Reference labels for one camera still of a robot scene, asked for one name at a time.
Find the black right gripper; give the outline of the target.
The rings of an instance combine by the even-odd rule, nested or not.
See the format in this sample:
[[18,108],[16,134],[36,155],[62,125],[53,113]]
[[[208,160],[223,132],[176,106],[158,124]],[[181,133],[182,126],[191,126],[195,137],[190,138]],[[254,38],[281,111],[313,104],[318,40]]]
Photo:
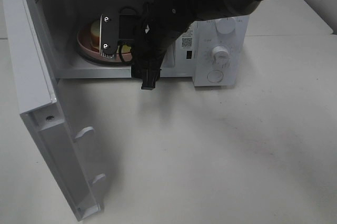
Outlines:
[[[133,42],[120,41],[120,47],[127,44],[131,47],[132,59],[128,62],[131,66],[131,77],[142,80],[141,89],[152,90],[160,78],[161,65],[165,51],[151,45],[146,34],[148,31],[147,17],[150,14],[151,4],[144,3],[143,10],[137,16],[134,27],[135,38]],[[116,57],[120,29],[119,13],[103,13],[100,18],[100,55],[105,59]]]

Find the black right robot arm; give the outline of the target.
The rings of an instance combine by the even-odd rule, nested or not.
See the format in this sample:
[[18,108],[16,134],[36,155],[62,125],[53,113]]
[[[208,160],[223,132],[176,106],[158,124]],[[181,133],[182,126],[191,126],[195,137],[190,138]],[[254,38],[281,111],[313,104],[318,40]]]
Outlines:
[[167,48],[195,21],[253,13],[263,0],[153,0],[145,3],[131,45],[131,76],[152,90],[160,78]]

